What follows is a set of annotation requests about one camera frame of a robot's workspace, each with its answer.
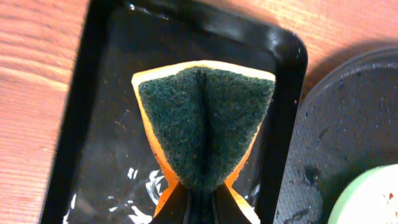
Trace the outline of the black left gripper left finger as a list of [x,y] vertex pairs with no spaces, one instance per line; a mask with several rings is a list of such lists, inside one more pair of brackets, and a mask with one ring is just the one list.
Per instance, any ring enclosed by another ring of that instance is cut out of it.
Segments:
[[150,224],[184,224],[189,216],[190,194],[180,182]]

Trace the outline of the yellow green sponge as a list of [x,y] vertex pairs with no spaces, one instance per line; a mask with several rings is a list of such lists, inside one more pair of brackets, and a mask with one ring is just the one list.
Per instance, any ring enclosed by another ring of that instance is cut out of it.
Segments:
[[186,223],[215,223],[213,192],[226,184],[251,223],[259,217],[233,184],[250,156],[275,90],[271,72],[199,60],[137,72],[132,87],[150,148],[168,187],[190,194]]

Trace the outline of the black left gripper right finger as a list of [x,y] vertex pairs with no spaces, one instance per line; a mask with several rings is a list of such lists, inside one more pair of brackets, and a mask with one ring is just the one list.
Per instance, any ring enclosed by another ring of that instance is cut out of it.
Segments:
[[220,185],[213,192],[213,211],[216,224],[251,224],[238,207],[226,184]]

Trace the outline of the mint green plate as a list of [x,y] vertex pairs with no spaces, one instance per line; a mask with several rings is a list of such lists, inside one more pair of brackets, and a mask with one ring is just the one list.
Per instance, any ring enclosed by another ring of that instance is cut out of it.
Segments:
[[397,224],[397,165],[359,175],[344,189],[328,224]]

